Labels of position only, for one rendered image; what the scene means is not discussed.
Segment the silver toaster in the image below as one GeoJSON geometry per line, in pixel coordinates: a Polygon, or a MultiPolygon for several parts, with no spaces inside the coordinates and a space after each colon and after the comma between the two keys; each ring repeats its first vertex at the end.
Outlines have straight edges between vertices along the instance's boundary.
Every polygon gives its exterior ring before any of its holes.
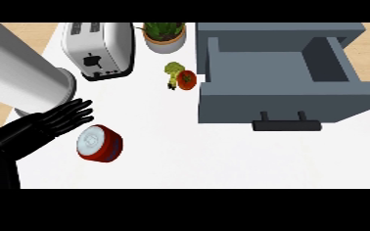
{"type": "Polygon", "coordinates": [[[131,74],[135,55],[132,23],[66,23],[60,45],[88,81],[131,74]]]}

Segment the grey cabinet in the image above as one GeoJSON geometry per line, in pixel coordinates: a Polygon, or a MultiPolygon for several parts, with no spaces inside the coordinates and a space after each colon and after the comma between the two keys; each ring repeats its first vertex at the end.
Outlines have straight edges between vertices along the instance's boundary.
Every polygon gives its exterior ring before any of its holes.
{"type": "Polygon", "coordinates": [[[218,39],[221,52],[300,52],[314,38],[333,37],[342,48],[365,31],[362,23],[197,23],[196,51],[218,39]]]}

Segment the grey drawer front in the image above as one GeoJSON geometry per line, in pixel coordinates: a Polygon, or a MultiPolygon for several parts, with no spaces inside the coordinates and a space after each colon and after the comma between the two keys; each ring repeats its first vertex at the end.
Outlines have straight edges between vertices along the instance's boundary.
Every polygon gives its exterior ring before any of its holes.
{"type": "Polygon", "coordinates": [[[370,82],[303,82],[259,85],[205,82],[199,88],[199,123],[250,123],[266,112],[269,120],[339,122],[370,110],[370,82]]]}

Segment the red can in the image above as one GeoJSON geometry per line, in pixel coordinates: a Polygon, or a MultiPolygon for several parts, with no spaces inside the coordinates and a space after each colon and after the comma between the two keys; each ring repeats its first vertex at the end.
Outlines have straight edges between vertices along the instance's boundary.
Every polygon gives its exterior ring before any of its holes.
{"type": "Polygon", "coordinates": [[[79,157],[93,162],[112,162],[122,152],[122,138],[103,125],[90,126],[76,140],[79,157]]]}

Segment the green broccoli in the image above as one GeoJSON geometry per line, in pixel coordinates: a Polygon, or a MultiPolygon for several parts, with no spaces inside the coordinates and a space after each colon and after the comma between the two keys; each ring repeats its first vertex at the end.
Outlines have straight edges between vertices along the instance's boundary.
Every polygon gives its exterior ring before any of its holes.
{"type": "Polygon", "coordinates": [[[165,73],[171,76],[169,77],[169,82],[168,82],[168,88],[175,89],[177,88],[177,78],[178,74],[185,70],[185,67],[177,63],[177,62],[169,62],[165,65],[165,73]]]}

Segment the grey drawer box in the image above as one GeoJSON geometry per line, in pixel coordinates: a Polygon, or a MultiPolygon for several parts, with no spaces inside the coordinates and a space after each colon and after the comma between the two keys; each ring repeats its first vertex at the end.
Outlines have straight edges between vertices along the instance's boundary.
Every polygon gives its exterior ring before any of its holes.
{"type": "Polygon", "coordinates": [[[237,40],[206,37],[196,49],[206,82],[312,84],[358,82],[334,37],[237,40]]]}

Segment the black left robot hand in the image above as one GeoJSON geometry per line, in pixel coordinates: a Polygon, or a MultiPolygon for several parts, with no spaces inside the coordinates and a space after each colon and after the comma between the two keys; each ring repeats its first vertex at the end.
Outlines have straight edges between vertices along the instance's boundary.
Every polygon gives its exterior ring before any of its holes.
{"type": "Polygon", "coordinates": [[[0,189],[19,189],[16,161],[57,136],[94,118],[91,100],[75,99],[44,113],[29,114],[0,127],[0,189]]]}

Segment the potted green plant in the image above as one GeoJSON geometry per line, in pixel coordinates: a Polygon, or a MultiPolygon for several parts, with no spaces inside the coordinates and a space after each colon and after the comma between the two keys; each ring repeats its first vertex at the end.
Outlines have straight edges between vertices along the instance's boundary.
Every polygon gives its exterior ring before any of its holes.
{"type": "Polygon", "coordinates": [[[144,23],[140,30],[149,49],[157,54],[175,53],[185,44],[184,23],[144,23]]]}

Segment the red tomato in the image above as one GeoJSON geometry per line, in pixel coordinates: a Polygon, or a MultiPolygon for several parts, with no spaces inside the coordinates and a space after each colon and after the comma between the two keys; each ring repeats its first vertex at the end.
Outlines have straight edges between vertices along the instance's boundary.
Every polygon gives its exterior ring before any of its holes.
{"type": "Polygon", "coordinates": [[[190,90],[196,85],[196,75],[190,70],[184,70],[178,74],[178,87],[182,90],[190,90]]]}

